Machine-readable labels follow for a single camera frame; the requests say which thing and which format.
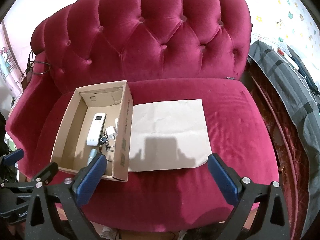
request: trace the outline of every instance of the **air conditioner remote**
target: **air conditioner remote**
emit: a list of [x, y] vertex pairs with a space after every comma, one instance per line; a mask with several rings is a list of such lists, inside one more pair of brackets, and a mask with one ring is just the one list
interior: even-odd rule
[[87, 137], [87, 145], [98, 146], [105, 118], [105, 113], [94, 115]]

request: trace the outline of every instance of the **sofa armrest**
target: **sofa armrest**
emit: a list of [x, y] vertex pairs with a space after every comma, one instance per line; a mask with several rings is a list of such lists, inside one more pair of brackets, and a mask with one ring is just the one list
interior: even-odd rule
[[[36, 56], [37, 61], [46, 61], [45, 52]], [[35, 63], [34, 72], [41, 73], [48, 69], [46, 64]], [[6, 131], [17, 148], [24, 150], [24, 158], [19, 161], [23, 174], [24, 163], [32, 161], [44, 122], [52, 107], [61, 96], [50, 72], [32, 75], [30, 84], [19, 98], [6, 124]]]

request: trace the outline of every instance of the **bunch of keys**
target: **bunch of keys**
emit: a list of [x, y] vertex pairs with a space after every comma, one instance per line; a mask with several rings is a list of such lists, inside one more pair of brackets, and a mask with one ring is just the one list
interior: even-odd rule
[[106, 151], [107, 152], [113, 152], [113, 150], [111, 150], [110, 148], [115, 147], [113, 146], [109, 146], [109, 139], [108, 139], [108, 135], [106, 132], [102, 133], [102, 136], [100, 138], [100, 146], [99, 146], [99, 150], [101, 150], [100, 148], [102, 148], [102, 146], [105, 145], [106, 146]]

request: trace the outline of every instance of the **blue gripper pad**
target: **blue gripper pad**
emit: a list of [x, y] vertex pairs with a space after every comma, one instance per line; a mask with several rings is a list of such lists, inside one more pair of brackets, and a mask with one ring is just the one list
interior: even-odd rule
[[24, 156], [22, 149], [17, 149], [12, 153], [3, 157], [3, 164], [5, 166], [13, 166], [17, 161], [21, 160]]
[[78, 207], [86, 205], [89, 202], [102, 175], [106, 171], [106, 168], [107, 159], [104, 155], [101, 154], [101, 156], [93, 164], [92, 168], [85, 175], [78, 187], [74, 189], [76, 190], [76, 204]]
[[208, 157], [208, 169], [227, 203], [236, 206], [239, 203], [238, 194], [240, 192], [235, 183], [228, 176], [227, 171], [213, 154]]

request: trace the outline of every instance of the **tufted sofa backrest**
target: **tufted sofa backrest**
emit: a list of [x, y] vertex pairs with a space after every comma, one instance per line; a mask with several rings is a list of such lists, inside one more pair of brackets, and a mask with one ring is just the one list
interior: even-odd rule
[[251, 18], [245, 0], [78, 0], [35, 29], [62, 93], [117, 80], [239, 79]]

